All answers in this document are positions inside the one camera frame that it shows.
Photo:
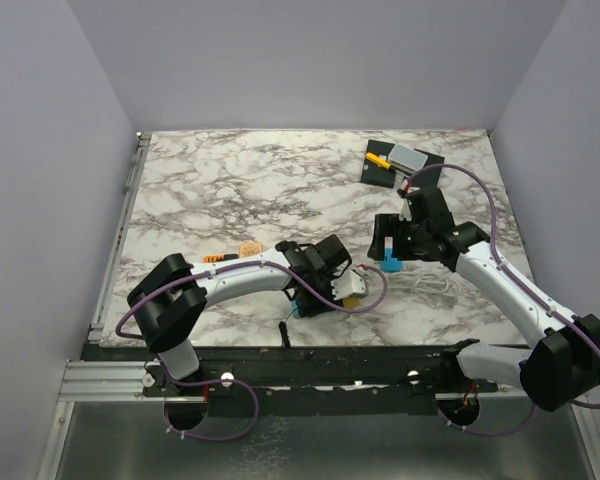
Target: gray wall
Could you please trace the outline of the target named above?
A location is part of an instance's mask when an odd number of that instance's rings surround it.
[[[0,480],[35,475],[134,148],[69,6],[0,1]]]
[[[69,0],[143,130],[495,126],[564,0]]]
[[[600,317],[600,0],[567,2],[492,140],[537,282]]]

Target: marble tabletop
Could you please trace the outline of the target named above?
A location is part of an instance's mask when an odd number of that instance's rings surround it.
[[[529,266],[483,130],[462,131],[183,131],[152,135],[137,199],[114,273],[101,345],[134,346],[114,327],[129,291],[162,258],[182,253],[237,252],[245,241],[265,248],[281,240],[315,243],[336,233],[355,263],[366,251],[376,213],[395,213],[395,192],[359,183],[367,140],[398,143],[442,155],[489,186],[498,209],[498,246],[524,274]],[[443,170],[440,182],[456,222],[488,231],[487,201],[465,175]],[[291,318],[294,346],[451,344],[466,338],[522,343],[513,325],[473,285],[441,265],[405,263],[389,275],[390,290],[374,311]],[[370,303],[380,282],[372,279]],[[278,322],[290,312],[280,292],[263,292],[213,306],[190,338],[195,345],[279,346]],[[130,321],[128,330],[137,332]]]

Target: marble table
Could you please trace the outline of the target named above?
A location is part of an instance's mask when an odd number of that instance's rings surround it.
[[[189,262],[237,252],[244,241],[270,248],[280,240],[317,242],[336,233],[355,263],[366,251],[376,213],[398,212],[395,192],[359,183],[367,140],[419,148],[474,171],[498,208],[499,247],[530,276],[518,229],[487,134],[463,131],[188,131],[155,133],[142,172],[122,249],[101,345],[135,346],[118,338],[117,320],[128,292],[163,257],[180,252]],[[456,221],[488,230],[487,202],[463,174],[442,172],[440,187]],[[521,343],[513,325],[473,285],[441,265],[405,264],[411,275],[390,275],[391,289],[376,310],[291,318],[294,346],[451,344],[475,337]],[[428,273],[447,291],[414,286]],[[371,302],[380,282],[371,281]],[[278,322],[290,312],[280,292],[258,293],[206,310],[193,332],[195,345],[279,346]],[[137,331],[133,322],[130,331]]]

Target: wall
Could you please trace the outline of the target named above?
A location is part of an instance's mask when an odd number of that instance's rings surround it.
[[[536,280],[600,317],[600,0],[567,2],[492,140]]]
[[[0,1],[0,480],[35,476],[134,137],[68,5]]]
[[[142,130],[492,128],[564,0],[69,0]]]

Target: yellow object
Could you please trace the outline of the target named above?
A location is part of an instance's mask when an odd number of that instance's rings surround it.
[[[374,155],[373,153],[367,153],[365,155],[365,158],[370,162],[375,163],[379,167],[386,168],[387,170],[391,168],[391,164],[389,162],[387,162],[386,160],[382,160],[379,156]]]
[[[347,297],[342,299],[344,308],[356,308],[360,304],[360,299],[356,297]]]
[[[264,251],[260,242],[244,242],[240,244],[240,258],[252,257]]]

